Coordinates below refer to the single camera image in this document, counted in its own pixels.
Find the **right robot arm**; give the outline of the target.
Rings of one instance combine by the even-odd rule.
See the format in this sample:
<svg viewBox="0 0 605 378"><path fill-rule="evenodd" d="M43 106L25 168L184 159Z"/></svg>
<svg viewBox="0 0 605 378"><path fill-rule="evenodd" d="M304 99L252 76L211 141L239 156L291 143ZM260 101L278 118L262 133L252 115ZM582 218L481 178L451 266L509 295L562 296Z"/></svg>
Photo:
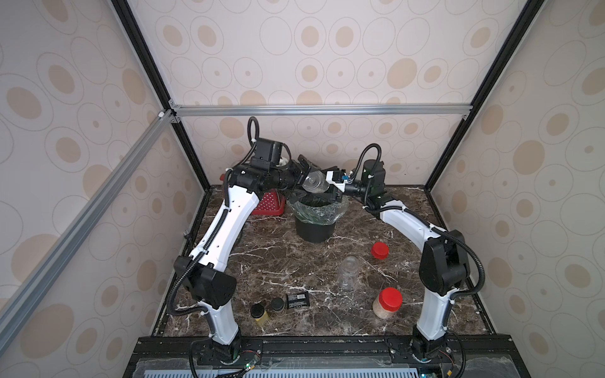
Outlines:
<svg viewBox="0 0 605 378"><path fill-rule="evenodd" d="M420 215L384 188L384 170L362 170L362 178L343 170L325 171L330 189L362 202L363 208L391 225L422 252L419 277L425 288L422 312L413 327L411 353L429 362L446 344L448 321L455 300L477 294L485 284L485 268L466 245L461 232L447 231Z"/></svg>

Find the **black frame post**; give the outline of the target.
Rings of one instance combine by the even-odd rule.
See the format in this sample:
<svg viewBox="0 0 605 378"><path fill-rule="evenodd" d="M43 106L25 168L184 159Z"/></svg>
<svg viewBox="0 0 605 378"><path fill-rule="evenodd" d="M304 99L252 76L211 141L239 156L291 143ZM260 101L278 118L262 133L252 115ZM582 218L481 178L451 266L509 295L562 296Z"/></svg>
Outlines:
<svg viewBox="0 0 605 378"><path fill-rule="evenodd" d="M160 73L158 65L152 56L140 26L135 19L131 6L127 1L124 0L111 0L110 3L118 16L121 26L124 28L124 31L129 38L132 48L135 51L135 54L139 59L139 62L143 67L149 82L151 83L154 94L156 94L162 109L173 111L173 104L171 103L172 97L165 86L162 74ZM192 141L189 138L180 118L175 116L175 119L176 121L173 121L172 123L173 131L175 132L176 137L183 148L185 156L187 157L187 160L190 163L190 166L192 167L202 189L205 192L208 192L211 190L211 185L195 152Z"/></svg>
<svg viewBox="0 0 605 378"><path fill-rule="evenodd" d="M434 189L434 187L436 187L437 182L444 174L444 171L446 170L450 160L452 160L455 152L458 150L458 147L462 143L468 130L474 123L475 118L477 117L477 115L479 115L483 105L485 105L485 103L487 102L488 97L493 92L493 89L496 87L496 84L502 77L505 69L509 65L518 48L520 47L521 42L526 37L526 34L528 33L530 27L532 26L533 22L537 18L545 3L545 0L530 0L527 1L521 9L521 13L519 14L516 22L513 23L510 32L506 35L504 43L499 49L498 54L496 55L495 61L489 67L485 78L481 82L477 93L475 94L470 103L472 105L472 108L469 114L464 116L458 124L443 154L441 154L441 157L438 163L436 164L435 169L429 176L428 181L424 186L425 192L430 193Z"/></svg>

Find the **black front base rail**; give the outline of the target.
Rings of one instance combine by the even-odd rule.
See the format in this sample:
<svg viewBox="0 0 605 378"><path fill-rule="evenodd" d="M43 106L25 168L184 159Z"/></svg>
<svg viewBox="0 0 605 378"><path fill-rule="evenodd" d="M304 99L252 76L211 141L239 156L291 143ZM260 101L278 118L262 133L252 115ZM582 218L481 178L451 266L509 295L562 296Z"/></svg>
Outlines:
<svg viewBox="0 0 605 378"><path fill-rule="evenodd" d="M141 338L125 377L528 377L508 335L449 335L429 362L417 361L411 337L244 337L234 362L220 362L209 340Z"/></svg>

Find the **black trash bin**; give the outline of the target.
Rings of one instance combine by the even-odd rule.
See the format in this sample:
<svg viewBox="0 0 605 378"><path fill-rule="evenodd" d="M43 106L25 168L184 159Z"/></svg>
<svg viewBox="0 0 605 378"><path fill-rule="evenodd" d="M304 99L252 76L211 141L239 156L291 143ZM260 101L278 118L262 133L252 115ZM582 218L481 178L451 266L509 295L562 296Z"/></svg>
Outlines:
<svg viewBox="0 0 605 378"><path fill-rule="evenodd" d="M333 235L337 224L315 225L305 223L298 218L295 218L295 222L297 235L309 243L323 243L327 241Z"/></svg>

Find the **left black frame post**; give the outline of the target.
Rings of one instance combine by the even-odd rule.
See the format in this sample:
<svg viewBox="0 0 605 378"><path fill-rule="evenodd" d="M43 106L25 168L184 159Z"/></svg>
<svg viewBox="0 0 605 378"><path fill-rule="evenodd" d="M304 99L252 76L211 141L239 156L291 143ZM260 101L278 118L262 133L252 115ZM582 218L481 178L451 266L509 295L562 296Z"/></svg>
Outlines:
<svg viewBox="0 0 605 378"><path fill-rule="evenodd" d="M124 31L129 38L132 48L135 51L135 54L139 59L139 62L143 67L149 82L151 83L154 94L156 94L162 109L173 111L173 104L171 103L172 97L165 86L162 74L160 73L158 65L152 56L140 26L135 19L131 6L127 1L124 0L111 0L110 3L118 16L121 26L124 28ZM175 119L176 121L173 121L172 123L173 131L175 132L176 137L183 148L185 156L187 157L187 160L190 163L190 166L192 167L202 189L205 192L208 192L211 190L211 185L195 152L192 141L189 138L180 118L175 116Z"/></svg>

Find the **horizontal aluminium rail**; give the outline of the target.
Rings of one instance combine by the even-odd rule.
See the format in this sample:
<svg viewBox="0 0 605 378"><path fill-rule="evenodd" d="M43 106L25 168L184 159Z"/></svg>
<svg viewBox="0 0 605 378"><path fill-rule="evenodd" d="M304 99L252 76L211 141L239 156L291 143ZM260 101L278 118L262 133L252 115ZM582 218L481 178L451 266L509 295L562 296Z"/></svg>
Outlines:
<svg viewBox="0 0 605 378"><path fill-rule="evenodd" d="M312 117L312 116L399 116L399 115L468 115L468 103L411 104L336 104L336 105L256 105L256 106L185 106L176 104L163 110L175 119L183 117Z"/></svg>

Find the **left diagonal aluminium rail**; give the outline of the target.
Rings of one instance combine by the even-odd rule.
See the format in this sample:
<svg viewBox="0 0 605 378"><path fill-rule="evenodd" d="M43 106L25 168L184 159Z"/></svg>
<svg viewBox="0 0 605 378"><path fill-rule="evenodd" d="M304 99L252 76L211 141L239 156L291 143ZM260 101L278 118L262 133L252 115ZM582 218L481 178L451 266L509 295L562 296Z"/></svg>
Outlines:
<svg viewBox="0 0 605 378"><path fill-rule="evenodd" d="M162 132L173 121L175 121L173 110L164 110L155 118L7 303L7 307L1 313L2 354L6 353L67 264L91 234L99 219L119 195Z"/></svg>

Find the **small red jar lid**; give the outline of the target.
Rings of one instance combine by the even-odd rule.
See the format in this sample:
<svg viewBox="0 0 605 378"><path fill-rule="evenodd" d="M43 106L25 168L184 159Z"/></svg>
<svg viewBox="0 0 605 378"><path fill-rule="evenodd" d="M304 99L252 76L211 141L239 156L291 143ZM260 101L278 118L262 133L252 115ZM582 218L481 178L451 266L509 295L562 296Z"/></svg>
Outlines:
<svg viewBox="0 0 605 378"><path fill-rule="evenodd" d="M378 260L385 260L389 256L389 246L383 242L376 242L371 247L371 255Z"/></svg>

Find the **red toaster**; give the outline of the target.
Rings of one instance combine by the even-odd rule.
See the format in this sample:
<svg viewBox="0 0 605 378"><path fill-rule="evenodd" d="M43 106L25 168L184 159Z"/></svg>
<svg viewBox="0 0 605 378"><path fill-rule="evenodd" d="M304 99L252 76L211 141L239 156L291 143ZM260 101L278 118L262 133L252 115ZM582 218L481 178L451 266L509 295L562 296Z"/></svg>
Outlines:
<svg viewBox="0 0 605 378"><path fill-rule="evenodd" d="M251 215L278 217L285 212L286 198L277 190L266 192Z"/></svg>

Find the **small black box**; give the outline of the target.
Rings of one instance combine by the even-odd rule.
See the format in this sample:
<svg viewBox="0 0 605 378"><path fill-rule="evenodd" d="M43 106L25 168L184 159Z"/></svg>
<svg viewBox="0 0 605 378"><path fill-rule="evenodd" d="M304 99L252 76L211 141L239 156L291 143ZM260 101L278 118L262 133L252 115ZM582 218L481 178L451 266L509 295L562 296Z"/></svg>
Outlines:
<svg viewBox="0 0 605 378"><path fill-rule="evenodd" d="M308 291L303 291L286 296L287 308L289 310L310 307L310 294Z"/></svg>

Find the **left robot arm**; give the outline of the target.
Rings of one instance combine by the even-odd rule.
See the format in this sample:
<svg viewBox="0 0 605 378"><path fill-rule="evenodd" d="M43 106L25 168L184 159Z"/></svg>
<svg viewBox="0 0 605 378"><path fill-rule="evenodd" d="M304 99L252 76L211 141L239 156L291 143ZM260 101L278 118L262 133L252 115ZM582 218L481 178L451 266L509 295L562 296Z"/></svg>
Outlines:
<svg viewBox="0 0 605 378"><path fill-rule="evenodd" d="M241 348L241 331L232 307L236 278L225 272L229 255L263 195L272 190L301 189L311 169L304 156L278 167L253 158L228 169L223 204L205 236L190 255L174 263L177 279L170 289L166 312L174 317L201 313L210 327L210 347L221 362L235 362Z"/></svg>

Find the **yellow spice jar black lid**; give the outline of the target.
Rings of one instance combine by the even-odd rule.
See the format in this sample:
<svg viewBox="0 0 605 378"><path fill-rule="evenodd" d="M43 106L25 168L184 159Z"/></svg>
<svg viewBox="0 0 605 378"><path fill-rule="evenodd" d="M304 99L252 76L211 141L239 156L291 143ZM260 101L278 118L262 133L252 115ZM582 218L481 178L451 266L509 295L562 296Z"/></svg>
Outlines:
<svg viewBox="0 0 605 378"><path fill-rule="evenodd" d="M262 303L255 303L250 308L250 315L259 327L263 327L269 321L269 314Z"/></svg>

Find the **red-lid oatmeal jar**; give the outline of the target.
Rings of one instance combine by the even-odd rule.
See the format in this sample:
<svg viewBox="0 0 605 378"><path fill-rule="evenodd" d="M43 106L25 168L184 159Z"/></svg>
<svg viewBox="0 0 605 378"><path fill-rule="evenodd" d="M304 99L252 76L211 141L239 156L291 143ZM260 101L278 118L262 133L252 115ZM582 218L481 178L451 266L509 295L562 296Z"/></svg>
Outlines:
<svg viewBox="0 0 605 378"><path fill-rule="evenodd" d="M403 296L396 288L385 288L373 301L374 314L383 320L395 316L403 305Z"/></svg>
<svg viewBox="0 0 605 378"><path fill-rule="evenodd" d="M326 175L322 171L310 172L305 181L302 183L302 188L309 193L320 194L329 190L329 184L326 180Z"/></svg>

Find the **clear oatmeal jar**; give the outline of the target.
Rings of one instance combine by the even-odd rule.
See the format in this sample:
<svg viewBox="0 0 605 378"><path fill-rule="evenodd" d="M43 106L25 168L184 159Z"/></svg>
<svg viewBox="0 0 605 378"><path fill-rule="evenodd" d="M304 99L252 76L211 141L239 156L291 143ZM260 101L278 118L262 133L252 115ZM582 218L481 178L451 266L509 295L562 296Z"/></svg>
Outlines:
<svg viewBox="0 0 605 378"><path fill-rule="evenodd" d="M360 262L355 256L347 256L340 264L338 283L343 291L353 291L358 283Z"/></svg>

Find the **right black frame post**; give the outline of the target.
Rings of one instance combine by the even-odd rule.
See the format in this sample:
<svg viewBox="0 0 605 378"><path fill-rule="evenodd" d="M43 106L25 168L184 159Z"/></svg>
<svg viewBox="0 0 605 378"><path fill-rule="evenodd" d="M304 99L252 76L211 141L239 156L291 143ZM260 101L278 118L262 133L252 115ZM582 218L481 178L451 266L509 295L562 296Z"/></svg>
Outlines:
<svg viewBox="0 0 605 378"><path fill-rule="evenodd" d="M530 27L532 26L533 22L537 18L545 3L545 0L530 0L527 1L521 9L521 13L519 14L516 22L513 23L510 32L506 35L504 43L499 49L498 54L496 55L495 61L489 67L485 78L481 82L477 93L475 94L470 103L472 105L472 108L469 114L464 116L458 124L443 154L441 154L441 157L438 163L436 164L435 169L429 176L428 181L424 186L425 192L430 193L434 189L434 187L436 187L437 182L444 174L444 171L446 170L450 160L452 160L455 152L458 150L458 147L462 143L468 130L474 123L475 118L477 117L477 115L479 115L483 105L485 105L485 103L487 102L488 97L493 92L493 89L496 87L496 84L502 77L505 69L509 65L518 48L520 47L521 42L526 37L526 34L528 33Z"/></svg>

